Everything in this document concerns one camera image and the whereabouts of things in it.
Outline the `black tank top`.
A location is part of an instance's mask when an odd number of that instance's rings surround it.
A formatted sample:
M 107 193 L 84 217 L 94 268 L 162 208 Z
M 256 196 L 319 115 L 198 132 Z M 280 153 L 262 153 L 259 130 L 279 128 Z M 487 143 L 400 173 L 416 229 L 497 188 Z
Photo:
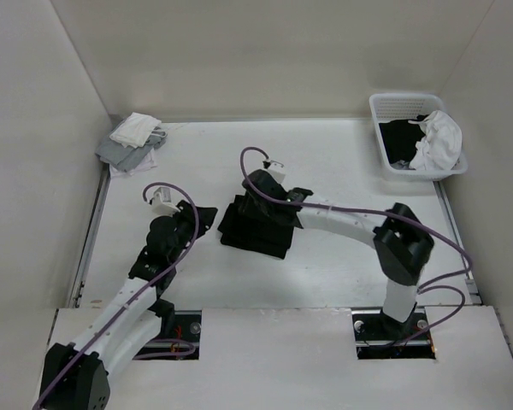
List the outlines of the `black tank top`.
M 248 198 L 236 195 L 217 228 L 221 244 L 284 260 L 294 228 L 275 224 L 257 212 Z

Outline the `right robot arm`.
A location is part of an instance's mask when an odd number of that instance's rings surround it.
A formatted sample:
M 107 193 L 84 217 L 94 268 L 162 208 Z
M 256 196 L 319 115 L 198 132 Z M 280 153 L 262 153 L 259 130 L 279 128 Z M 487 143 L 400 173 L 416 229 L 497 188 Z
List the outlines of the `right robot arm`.
M 264 169 L 250 173 L 242 182 L 249 210 L 277 226 L 327 231 L 369 246 L 376 252 L 387 277 L 386 298 L 379 325 L 389 339 L 406 337 L 416 309 L 417 285 L 428 263 L 434 240 L 426 231 L 408 224 L 418 222 L 410 207 L 395 203 L 383 222 L 367 211 L 342 212 L 335 204 L 312 190 L 286 190 Z

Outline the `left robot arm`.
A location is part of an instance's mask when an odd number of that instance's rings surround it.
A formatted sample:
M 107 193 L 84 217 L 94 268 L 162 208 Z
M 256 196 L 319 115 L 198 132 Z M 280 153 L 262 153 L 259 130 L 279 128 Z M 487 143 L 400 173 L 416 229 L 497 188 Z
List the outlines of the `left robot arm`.
M 151 221 L 146 244 L 109 305 L 74 340 L 48 350 L 35 408 L 106 408 L 113 382 L 145 344 L 174 333 L 174 304 L 162 294 L 217 213 L 181 201 Z

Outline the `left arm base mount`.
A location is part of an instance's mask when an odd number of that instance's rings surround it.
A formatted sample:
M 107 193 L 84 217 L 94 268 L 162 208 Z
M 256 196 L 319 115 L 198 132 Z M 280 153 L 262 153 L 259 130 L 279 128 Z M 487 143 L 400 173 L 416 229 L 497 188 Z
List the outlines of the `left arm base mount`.
M 198 360 L 202 336 L 202 311 L 177 311 L 136 353 L 135 360 Z

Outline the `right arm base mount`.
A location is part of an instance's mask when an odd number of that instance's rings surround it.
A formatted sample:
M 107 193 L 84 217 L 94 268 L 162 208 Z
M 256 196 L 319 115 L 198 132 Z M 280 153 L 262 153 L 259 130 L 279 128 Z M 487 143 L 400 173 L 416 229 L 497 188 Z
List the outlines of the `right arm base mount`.
M 380 309 L 351 311 L 359 360 L 434 360 L 431 332 L 423 308 L 417 307 L 403 323 L 387 317 Z

